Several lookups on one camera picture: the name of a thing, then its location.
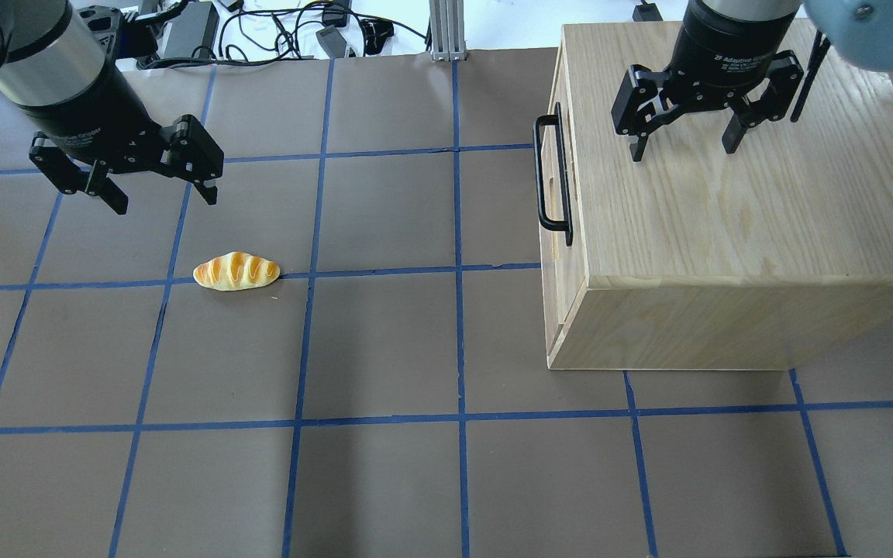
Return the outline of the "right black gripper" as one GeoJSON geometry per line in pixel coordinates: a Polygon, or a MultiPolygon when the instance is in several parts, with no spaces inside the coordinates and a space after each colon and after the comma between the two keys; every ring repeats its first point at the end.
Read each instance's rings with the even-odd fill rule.
{"type": "Polygon", "coordinates": [[[611,121],[617,134],[634,138],[632,161],[642,161],[653,132],[679,118],[699,93],[765,85],[758,99],[730,103],[726,154],[760,123],[783,119],[804,74],[793,50],[778,52],[798,8],[798,1],[690,1],[665,71],[629,66],[616,93],[611,121]]]}

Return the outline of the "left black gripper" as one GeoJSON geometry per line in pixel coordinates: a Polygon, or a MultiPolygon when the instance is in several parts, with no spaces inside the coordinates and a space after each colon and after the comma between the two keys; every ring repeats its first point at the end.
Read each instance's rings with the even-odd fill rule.
{"type": "Polygon", "coordinates": [[[61,194],[92,195],[126,215],[127,194],[109,172],[154,172],[192,184],[207,205],[219,200],[226,155],[202,121],[183,115],[162,128],[123,74],[100,74],[80,95],[30,106],[28,116],[39,128],[29,159],[61,194]]]}

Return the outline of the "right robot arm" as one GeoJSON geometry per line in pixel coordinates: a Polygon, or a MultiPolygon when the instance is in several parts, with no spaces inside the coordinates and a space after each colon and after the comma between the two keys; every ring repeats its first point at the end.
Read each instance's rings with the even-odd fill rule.
{"type": "Polygon", "coordinates": [[[893,1],[691,1],[667,66],[625,71],[613,126],[637,162],[660,127],[728,109],[722,145],[733,154],[760,123],[800,119],[830,50],[893,73],[893,1]]]}

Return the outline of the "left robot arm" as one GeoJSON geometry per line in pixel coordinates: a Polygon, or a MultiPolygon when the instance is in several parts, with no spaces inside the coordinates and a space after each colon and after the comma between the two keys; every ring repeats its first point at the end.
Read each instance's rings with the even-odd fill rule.
{"type": "Polygon", "coordinates": [[[63,195],[85,193],[124,215],[117,174],[151,172],[215,205],[224,154],[198,117],[163,126],[116,66],[157,49],[153,29],[187,7],[127,15],[68,1],[0,1],[0,92],[38,127],[28,157],[63,195]]]}

